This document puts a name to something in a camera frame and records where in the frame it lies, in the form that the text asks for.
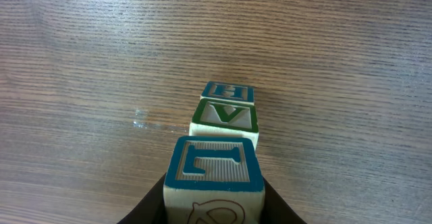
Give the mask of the red I block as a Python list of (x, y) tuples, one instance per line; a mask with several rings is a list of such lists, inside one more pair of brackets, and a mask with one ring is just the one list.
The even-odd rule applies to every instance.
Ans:
[(189, 126), (190, 136), (241, 137), (259, 141), (257, 109), (254, 105), (201, 99)]

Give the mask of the pretzel block red side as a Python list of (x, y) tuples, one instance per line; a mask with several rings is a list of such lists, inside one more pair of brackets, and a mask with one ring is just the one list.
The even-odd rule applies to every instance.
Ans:
[(168, 223), (258, 223), (265, 185), (248, 138), (182, 136), (163, 184)]

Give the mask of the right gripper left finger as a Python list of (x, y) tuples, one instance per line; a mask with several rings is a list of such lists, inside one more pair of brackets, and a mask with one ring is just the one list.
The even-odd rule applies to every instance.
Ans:
[(165, 174), (145, 197), (117, 224), (167, 224), (163, 201)]

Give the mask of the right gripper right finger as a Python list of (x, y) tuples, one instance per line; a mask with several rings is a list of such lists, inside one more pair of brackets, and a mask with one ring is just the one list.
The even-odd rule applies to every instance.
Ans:
[(260, 224), (306, 224), (264, 178), (265, 201)]

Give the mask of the red U letter block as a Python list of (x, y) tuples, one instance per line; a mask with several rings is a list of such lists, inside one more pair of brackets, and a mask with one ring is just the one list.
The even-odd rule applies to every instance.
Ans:
[(201, 99), (214, 99), (254, 105), (254, 88), (241, 84), (210, 81), (205, 86)]

